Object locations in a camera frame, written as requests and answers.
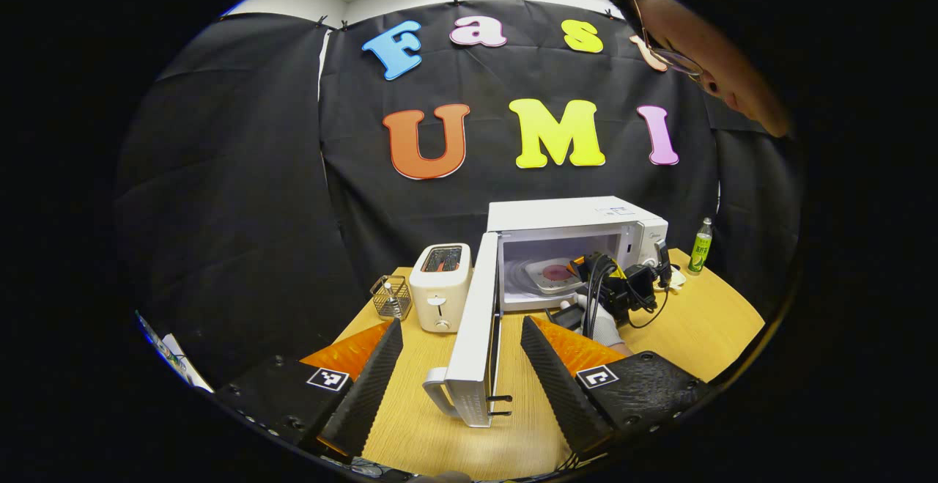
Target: bottle label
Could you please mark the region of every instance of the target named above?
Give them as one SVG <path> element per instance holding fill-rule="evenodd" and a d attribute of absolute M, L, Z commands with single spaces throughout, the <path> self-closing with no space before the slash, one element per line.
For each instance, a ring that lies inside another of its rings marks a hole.
<path fill-rule="evenodd" d="M 693 270 L 693 272 L 699 273 L 701 269 L 704 268 L 706 254 L 710 252 L 711 240 L 713 239 L 701 238 L 700 236 L 697 236 L 697 240 L 694 240 L 694 249 L 690 252 L 689 265 L 689 269 Z"/>

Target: white microwave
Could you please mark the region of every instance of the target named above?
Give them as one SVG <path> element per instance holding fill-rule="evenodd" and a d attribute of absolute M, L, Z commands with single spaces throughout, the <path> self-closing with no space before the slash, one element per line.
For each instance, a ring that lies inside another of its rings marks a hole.
<path fill-rule="evenodd" d="M 503 313 L 554 309 L 575 294 L 545 292 L 536 281 L 539 264 L 598 251 L 622 268 L 657 266 L 654 243 L 665 238 L 668 222 L 615 196 L 598 196 L 493 202 L 487 229 L 449 365 L 431 369 L 423 384 L 443 413 L 470 427 L 490 427 L 495 414 L 510 414 L 492 412 L 495 400 L 512 400 L 495 395 Z"/>

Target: wire basket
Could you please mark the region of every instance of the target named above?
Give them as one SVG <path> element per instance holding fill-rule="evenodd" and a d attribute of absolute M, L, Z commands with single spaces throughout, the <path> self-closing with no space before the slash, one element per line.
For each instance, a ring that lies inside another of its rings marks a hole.
<path fill-rule="evenodd" d="M 403 322 L 407 318 L 413 302 L 404 276 L 381 276 L 372 285 L 371 293 L 372 303 L 382 320 L 399 318 Z"/>

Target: green bottle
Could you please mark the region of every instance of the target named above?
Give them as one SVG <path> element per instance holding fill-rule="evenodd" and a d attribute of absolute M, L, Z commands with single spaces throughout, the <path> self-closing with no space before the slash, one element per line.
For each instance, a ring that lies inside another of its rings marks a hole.
<path fill-rule="evenodd" d="M 703 226 L 697 230 L 697 239 L 694 239 L 694 249 L 690 252 L 690 264 L 687 266 L 691 275 L 699 275 L 704 268 L 707 252 L 710 252 L 710 242 L 713 240 L 710 223 L 710 218 L 704 217 Z"/>

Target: orange foam pad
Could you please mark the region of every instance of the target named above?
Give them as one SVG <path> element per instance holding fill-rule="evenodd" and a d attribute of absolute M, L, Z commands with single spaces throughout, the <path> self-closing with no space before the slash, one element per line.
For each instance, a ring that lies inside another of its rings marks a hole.
<path fill-rule="evenodd" d="M 570 372 L 572 377 L 575 377 L 577 372 L 582 372 L 584 369 L 605 366 L 616 362 L 616 360 L 622 360 L 625 356 L 596 342 L 596 340 L 577 335 L 577 333 L 556 323 L 535 317 L 531 317 L 531 319 L 537 324 L 540 332 L 544 334 L 547 342 L 553 347 L 554 353 L 557 353 L 560 361 L 564 363 L 566 370 Z"/>
<path fill-rule="evenodd" d="M 352 381 L 358 380 L 361 370 L 365 369 L 365 363 L 368 363 L 369 357 L 381 337 L 385 335 L 391 320 L 379 323 L 376 326 L 348 336 L 346 339 L 339 340 L 328 348 L 322 348 L 318 352 L 300 360 L 303 364 L 309 366 L 325 367 L 326 369 L 336 370 L 336 372 L 345 372 L 352 377 Z"/>

